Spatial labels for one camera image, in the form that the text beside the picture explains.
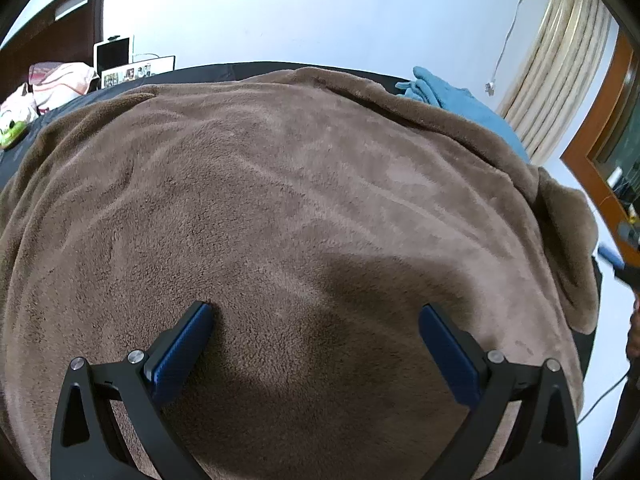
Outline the white tablet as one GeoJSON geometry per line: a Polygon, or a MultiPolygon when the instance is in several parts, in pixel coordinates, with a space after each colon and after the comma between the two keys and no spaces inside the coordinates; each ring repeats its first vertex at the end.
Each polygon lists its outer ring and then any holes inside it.
{"type": "Polygon", "coordinates": [[[106,70],[127,65],[132,62],[131,36],[113,36],[93,45],[93,67],[99,78],[106,70]]]}

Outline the blue towel cloth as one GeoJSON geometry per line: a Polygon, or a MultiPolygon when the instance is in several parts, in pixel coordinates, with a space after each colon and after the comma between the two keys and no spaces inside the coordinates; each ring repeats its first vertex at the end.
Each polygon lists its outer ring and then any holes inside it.
{"type": "Polygon", "coordinates": [[[408,99],[446,110],[492,131],[521,159],[529,162],[525,148],[511,126],[468,89],[454,87],[421,66],[413,69],[413,80],[398,82],[395,88],[408,99]]]}

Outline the brown fleece garment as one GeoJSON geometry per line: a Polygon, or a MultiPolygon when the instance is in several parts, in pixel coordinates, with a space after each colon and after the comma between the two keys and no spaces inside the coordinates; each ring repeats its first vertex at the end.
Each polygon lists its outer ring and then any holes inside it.
{"type": "Polygon", "coordinates": [[[166,411],[208,474],[416,479],[465,415],[422,307],[511,361],[558,360],[580,405],[596,241],[581,192],[367,79],[135,88],[43,128],[2,188],[2,426],[47,478],[70,360],[120,360],[210,301],[166,411]]]}

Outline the beige curtain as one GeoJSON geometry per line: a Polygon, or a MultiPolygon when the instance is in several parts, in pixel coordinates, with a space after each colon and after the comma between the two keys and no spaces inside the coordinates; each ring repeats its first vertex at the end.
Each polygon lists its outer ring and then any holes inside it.
{"type": "Polygon", "coordinates": [[[577,113],[612,24],[602,0],[549,0],[533,47],[498,107],[533,164],[551,156],[577,113]]]}

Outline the wooden framed mirror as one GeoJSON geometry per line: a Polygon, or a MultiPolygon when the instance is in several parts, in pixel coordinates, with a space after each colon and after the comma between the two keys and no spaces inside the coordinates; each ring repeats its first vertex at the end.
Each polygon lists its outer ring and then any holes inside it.
{"type": "Polygon", "coordinates": [[[614,246],[626,262],[639,262],[639,253],[617,234],[617,226],[628,214],[613,189],[606,183],[608,175],[598,163],[603,153],[613,151],[630,119],[639,96],[639,55],[624,32],[619,32],[610,66],[592,107],[570,141],[561,159],[587,196],[593,201],[614,246]]]}

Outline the dark wooden headboard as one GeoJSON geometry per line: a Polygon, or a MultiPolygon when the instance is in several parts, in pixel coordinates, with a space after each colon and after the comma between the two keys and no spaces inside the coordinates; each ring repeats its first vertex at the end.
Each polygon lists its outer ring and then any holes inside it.
{"type": "Polygon", "coordinates": [[[1,101],[27,81],[40,62],[92,65],[103,40],[104,0],[53,0],[1,48],[1,101]]]}

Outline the photo frame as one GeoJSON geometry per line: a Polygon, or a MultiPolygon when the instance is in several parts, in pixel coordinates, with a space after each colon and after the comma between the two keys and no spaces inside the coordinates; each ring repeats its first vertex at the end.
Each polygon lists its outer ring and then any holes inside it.
{"type": "Polygon", "coordinates": [[[110,88],[123,82],[172,72],[175,69],[175,64],[175,55],[168,55],[110,68],[101,74],[101,88],[110,88]]]}

